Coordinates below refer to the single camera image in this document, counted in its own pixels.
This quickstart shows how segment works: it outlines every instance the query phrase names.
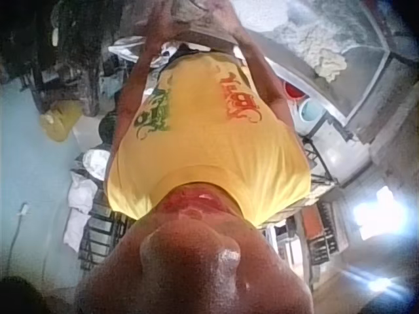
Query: cable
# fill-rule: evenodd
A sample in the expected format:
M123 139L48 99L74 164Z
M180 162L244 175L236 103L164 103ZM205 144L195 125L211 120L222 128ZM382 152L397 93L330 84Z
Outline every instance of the cable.
M28 209L29 209L28 204L23 203L22 208L21 208L20 212L18 213L18 216L19 216L18 227L16 228L16 231L15 231L14 236L13 236L12 243L10 244L9 257L7 258L7 263L6 263L6 276L9 276L10 261L12 260L13 248L14 248L14 245L16 244L16 240L18 239L18 236L19 236L20 225L22 224L22 219L27 214Z

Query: skin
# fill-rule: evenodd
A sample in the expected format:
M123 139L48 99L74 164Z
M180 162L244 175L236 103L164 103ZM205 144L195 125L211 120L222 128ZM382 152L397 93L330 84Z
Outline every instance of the skin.
M187 27L170 18L171 6L161 0L153 11L145 52L118 105L113 154L140 106L153 56ZM211 0L208 7L238 41L260 97L293 127L279 80L231 4ZM139 219L79 285L76 306L79 313L313 313L307 286L237 203L206 183L178 186Z

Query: bright light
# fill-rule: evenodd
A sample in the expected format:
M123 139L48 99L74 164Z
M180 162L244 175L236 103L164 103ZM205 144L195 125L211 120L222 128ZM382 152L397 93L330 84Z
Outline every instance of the bright light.
M374 292L383 292L391 284L392 284L392 281L388 278L378 278L377 280L374 280L368 283L368 287L370 288L370 290Z
M361 203L354 208L354 218L362 239L400 232L405 225L405 209L394 200L387 186L377 193L377 202Z

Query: neck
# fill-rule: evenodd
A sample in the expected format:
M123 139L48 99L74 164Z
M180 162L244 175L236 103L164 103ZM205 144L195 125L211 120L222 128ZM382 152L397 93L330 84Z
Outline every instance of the neck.
M174 188L155 207L157 211L174 212L188 206L205 211L224 211L242 217L237 202L222 188L209 183L191 183Z

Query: red object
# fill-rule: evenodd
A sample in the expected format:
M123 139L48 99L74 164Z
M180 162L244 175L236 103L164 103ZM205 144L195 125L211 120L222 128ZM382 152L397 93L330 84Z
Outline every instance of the red object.
M302 91L300 91L297 87L291 85L288 82L283 83L283 89L285 90L285 93L287 94L287 97L289 99L298 100L298 99L303 98L306 95Z

